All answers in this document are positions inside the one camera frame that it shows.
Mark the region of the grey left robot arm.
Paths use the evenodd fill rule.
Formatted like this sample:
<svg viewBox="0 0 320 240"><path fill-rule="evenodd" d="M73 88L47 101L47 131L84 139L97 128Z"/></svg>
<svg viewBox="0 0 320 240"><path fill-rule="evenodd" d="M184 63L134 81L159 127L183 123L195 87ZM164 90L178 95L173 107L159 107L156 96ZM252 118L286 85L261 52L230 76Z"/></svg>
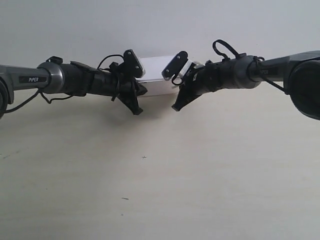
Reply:
<svg viewBox="0 0 320 240"><path fill-rule="evenodd" d="M134 115L143 110L138 97L147 88L137 81L144 69L137 60L112 62L107 69L94 68L81 62L64 63L52 56L36 68L1 65L0 67L0 114L12 113L25 106L37 95L66 94L68 98L87 94L119 99ZM14 92L35 89L36 92L20 105L8 109L14 102Z"/></svg>

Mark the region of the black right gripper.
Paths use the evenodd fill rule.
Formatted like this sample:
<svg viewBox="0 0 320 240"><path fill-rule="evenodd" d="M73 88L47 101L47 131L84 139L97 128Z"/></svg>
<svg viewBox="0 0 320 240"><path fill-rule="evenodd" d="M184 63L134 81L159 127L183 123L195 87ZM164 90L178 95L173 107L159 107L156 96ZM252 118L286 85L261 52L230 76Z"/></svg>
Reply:
<svg viewBox="0 0 320 240"><path fill-rule="evenodd" d="M221 65L210 60L205 64L188 60L178 73L181 85L172 109L180 111L201 95L222 90Z"/></svg>

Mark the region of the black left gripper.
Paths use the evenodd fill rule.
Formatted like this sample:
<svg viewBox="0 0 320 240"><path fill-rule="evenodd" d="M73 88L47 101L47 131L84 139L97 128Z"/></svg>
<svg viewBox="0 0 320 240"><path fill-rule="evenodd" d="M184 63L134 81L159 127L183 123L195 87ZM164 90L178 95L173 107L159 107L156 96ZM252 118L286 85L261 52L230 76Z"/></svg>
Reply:
<svg viewBox="0 0 320 240"><path fill-rule="evenodd" d="M97 71L88 88L89 94L118 98L135 116L143 112L137 97L147 92L147 88L138 83L134 74L122 64Z"/></svg>

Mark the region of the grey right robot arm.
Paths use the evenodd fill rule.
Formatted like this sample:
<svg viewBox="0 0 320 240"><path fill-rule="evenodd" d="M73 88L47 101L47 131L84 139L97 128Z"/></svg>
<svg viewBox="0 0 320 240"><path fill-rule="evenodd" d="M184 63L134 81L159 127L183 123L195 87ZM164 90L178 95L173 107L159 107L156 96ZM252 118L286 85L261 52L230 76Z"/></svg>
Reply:
<svg viewBox="0 0 320 240"><path fill-rule="evenodd" d="M184 74L175 111L206 93L254 89L268 83L289 96L295 108L314 120L320 118L320 52L318 50L267 59L241 54L220 62L207 61Z"/></svg>

